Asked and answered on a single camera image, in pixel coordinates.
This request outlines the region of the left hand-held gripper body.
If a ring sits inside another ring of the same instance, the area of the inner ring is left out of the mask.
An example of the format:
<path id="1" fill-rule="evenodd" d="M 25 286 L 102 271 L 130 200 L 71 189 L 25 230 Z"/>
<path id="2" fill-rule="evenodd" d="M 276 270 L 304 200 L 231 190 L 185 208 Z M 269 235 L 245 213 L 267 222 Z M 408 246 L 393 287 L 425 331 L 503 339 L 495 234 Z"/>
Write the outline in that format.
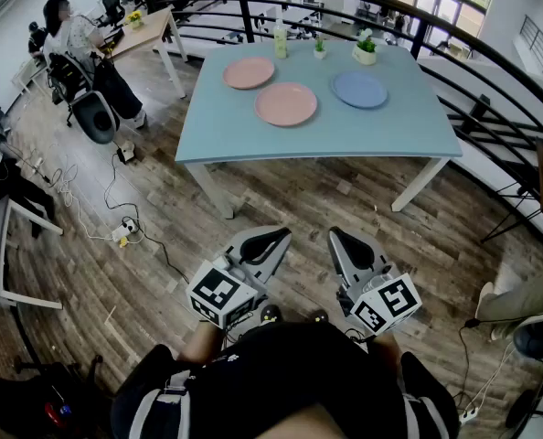
<path id="1" fill-rule="evenodd" d="M 263 268 L 256 261 L 270 248 L 229 246 L 202 262 L 186 289 L 191 309 L 222 330 L 238 322 L 267 297 Z"/>

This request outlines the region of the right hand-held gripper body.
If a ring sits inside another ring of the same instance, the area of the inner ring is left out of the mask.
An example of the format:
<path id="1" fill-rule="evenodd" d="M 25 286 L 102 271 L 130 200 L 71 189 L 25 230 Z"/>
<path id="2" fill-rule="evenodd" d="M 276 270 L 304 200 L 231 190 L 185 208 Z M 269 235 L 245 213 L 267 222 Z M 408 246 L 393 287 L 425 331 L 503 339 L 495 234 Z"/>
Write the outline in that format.
<path id="1" fill-rule="evenodd" d="M 410 276 L 401 273 L 387 258 L 380 272 L 345 272 L 349 286 L 341 283 L 336 292 L 346 319 L 371 336 L 388 331 L 422 307 L 421 297 Z"/>

